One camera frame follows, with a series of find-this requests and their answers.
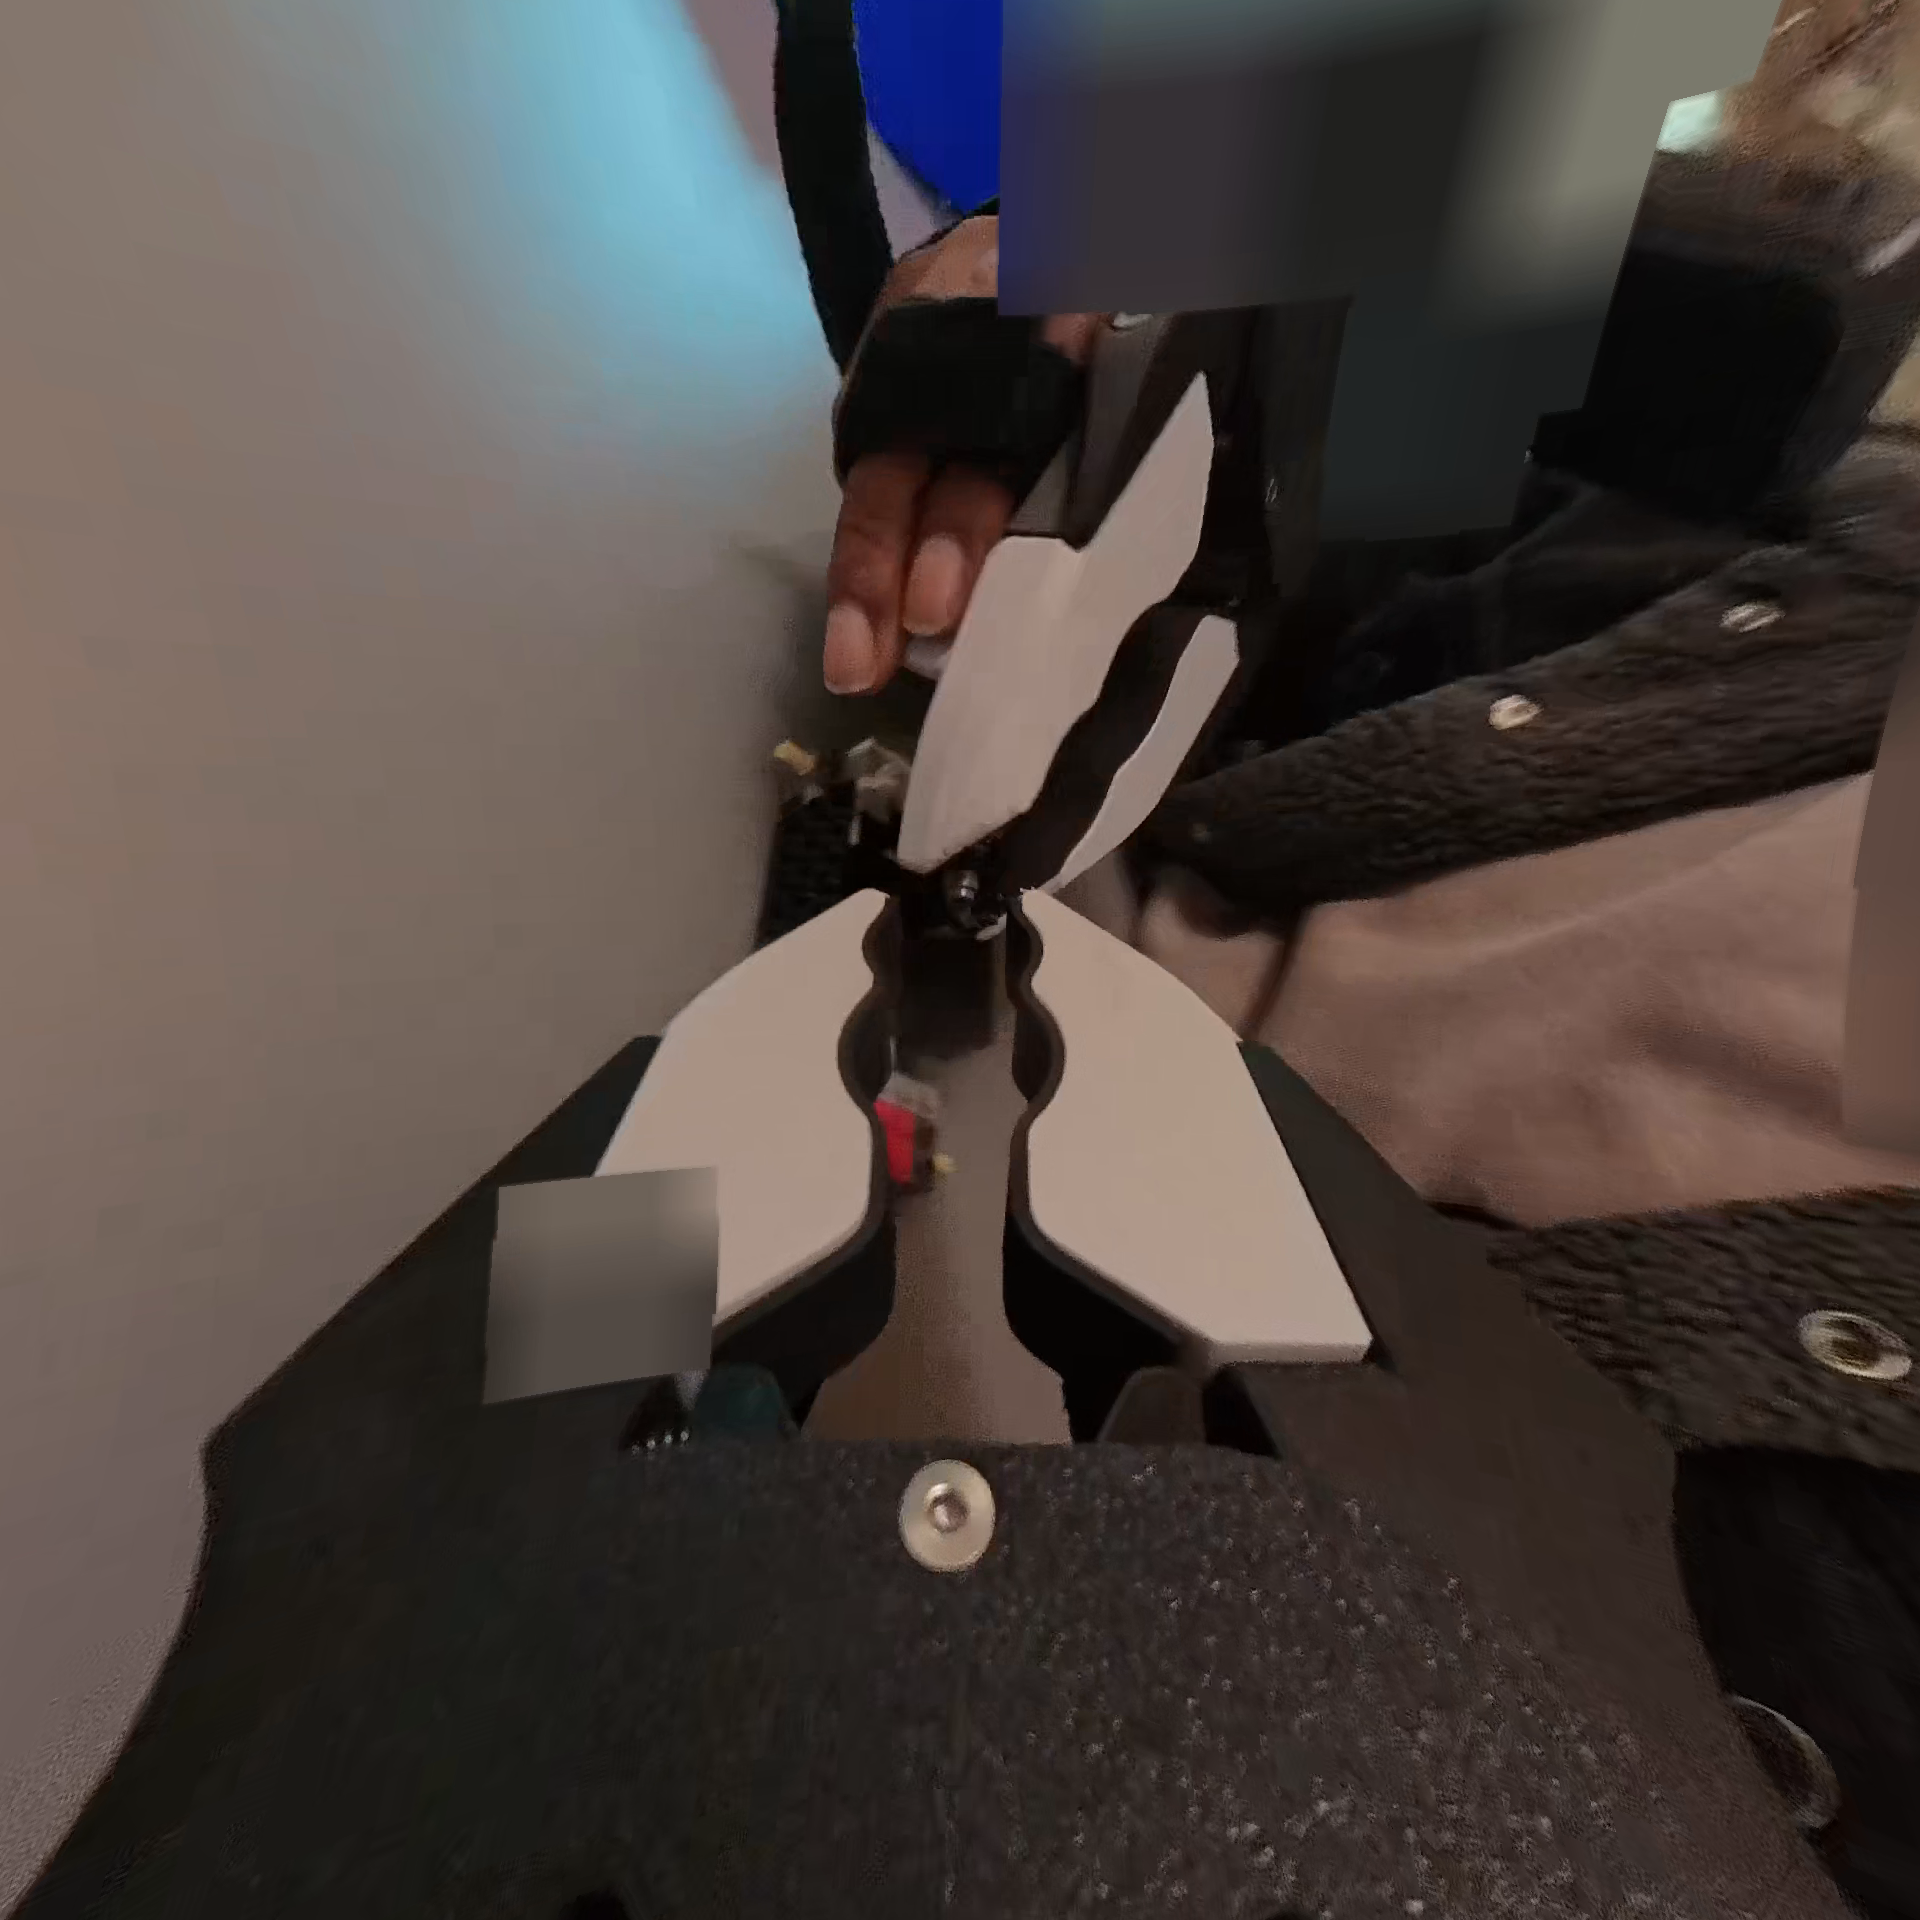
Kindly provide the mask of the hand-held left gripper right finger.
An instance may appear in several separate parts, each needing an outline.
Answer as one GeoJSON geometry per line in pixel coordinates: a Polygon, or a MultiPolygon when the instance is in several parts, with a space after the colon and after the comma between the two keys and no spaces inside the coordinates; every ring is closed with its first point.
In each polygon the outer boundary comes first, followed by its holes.
{"type": "Polygon", "coordinates": [[[1001,1304],[1091,1441],[1139,1373],[1354,1365],[1374,1332],[1233,1029],[1056,897],[1003,931],[1001,1304]]]}

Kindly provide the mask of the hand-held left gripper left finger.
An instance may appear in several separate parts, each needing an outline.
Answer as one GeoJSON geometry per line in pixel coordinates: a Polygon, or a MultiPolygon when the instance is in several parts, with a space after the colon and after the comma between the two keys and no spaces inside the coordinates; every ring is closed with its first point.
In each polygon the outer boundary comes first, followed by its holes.
{"type": "Polygon", "coordinates": [[[863,890],[755,948],[662,1030],[598,1177],[715,1177],[711,1361],[801,1422],[896,1304],[888,1150],[898,900],[863,890]]]}

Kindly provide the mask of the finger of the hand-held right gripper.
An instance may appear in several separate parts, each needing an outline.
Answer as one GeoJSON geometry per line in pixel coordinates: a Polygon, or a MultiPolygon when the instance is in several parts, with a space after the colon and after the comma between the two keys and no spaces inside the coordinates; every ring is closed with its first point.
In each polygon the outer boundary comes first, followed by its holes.
{"type": "Polygon", "coordinates": [[[1091,706],[1071,722],[1033,806],[1001,835],[1001,891],[1054,891],[1150,819],[1240,669],[1219,613],[1145,613],[1091,706]]]}
{"type": "Polygon", "coordinates": [[[1211,462],[1208,380],[1197,372],[1081,547],[1057,534],[994,547],[914,749],[896,838],[905,870],[938,870],[1039,800],[1122,641],[1193,563],[1211,462]]]}

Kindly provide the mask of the toy brick car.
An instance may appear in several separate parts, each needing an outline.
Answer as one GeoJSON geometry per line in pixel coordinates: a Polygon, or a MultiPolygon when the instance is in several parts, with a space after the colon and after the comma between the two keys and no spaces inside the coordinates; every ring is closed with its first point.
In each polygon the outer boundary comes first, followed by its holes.
{"type": "Polygon", "coordinates": [[[982,918],[971,870],[934,878],[898,867],[896,838],[912,771],[902,740],[866,737],[817,753],[783,740],[771,768],[775,836],[755,946],[866,890],[899,900],[896,1002],[874,1116],[896,1194],[923,1194],[953,1172],[943,1145],[943,1078],[997,1034],[1001,929],[982,918]]]}

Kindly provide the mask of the person's right forearm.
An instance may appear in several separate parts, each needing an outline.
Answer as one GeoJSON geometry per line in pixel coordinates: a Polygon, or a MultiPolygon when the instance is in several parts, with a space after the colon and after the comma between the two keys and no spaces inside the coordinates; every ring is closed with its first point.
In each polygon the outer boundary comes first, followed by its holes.
{"type": "Polygon", "coordinates": [[[1544,416],[1510,522],[1328,544],[1243,724],[1285,746],[1587,641],[1798,537],[1914,340],[1914,274],[1631,257],[1579,406],[1544,416]]]}

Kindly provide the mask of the grey desk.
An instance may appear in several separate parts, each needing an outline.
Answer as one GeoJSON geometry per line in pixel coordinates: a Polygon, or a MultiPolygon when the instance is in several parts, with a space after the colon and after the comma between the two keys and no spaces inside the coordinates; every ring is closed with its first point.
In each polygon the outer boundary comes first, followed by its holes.
{"type": "Polygon", "coordinates": [[[201,1451],[744,954],[832,363],[770,5],[3,5],[3,1912],[201,1451]]]}

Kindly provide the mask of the person's right hand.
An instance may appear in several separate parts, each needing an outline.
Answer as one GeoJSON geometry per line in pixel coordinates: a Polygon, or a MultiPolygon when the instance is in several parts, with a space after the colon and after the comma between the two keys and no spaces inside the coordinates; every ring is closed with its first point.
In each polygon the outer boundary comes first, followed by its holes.
{"type": "Polygon", "coordinates": [[[915,645],[954,635],[1011,515],[1083,413],[1094,313],[999,302],[999,205],[906,252],[832,413],[840,502],[826,560],[826,690],[881,689],[915,645]]]}

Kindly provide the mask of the black fleece jacket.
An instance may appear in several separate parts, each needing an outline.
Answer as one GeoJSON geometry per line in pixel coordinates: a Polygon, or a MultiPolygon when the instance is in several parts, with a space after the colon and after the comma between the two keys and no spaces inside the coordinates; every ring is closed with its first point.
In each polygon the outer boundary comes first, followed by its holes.
{"type": "MultiPolygon", "coordinates": [[[[1224,765],[1162,805],[1150,846],[1285,932],[1319,906],[1870,779],[1913,627],[1914,433],[1866,428],[1798,537],[1224,765]]],[[[1914,1916],[1914,1189],[1547,1227],[1433,1208],[1674,1442],[1721,1683],[1846,1901],[1914,1916]]]]}

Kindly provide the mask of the beige sweatshirt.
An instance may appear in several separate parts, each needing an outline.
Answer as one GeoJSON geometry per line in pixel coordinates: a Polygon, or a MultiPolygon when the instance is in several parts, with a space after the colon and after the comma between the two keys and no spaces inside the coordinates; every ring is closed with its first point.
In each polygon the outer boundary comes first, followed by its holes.
{"type": "Polygon", "coordinates": [[[1112,856],[1063,899],[1274,1049],[1423,1201],[1521,1227],[1856,1189],[1839,1123],[1870,779],[1328,904],[1274,932],[1112,856]]]}

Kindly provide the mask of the blue plastic bin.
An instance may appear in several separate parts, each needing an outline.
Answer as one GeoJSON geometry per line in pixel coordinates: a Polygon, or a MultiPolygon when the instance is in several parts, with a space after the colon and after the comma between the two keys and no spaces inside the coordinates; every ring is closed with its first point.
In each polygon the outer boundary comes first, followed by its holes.
{"type": "Polygon", "coordinates": [[[1001,2],[853,2],[871,130],[943,212],[991,208],[1001,168],[1001,2]]]}

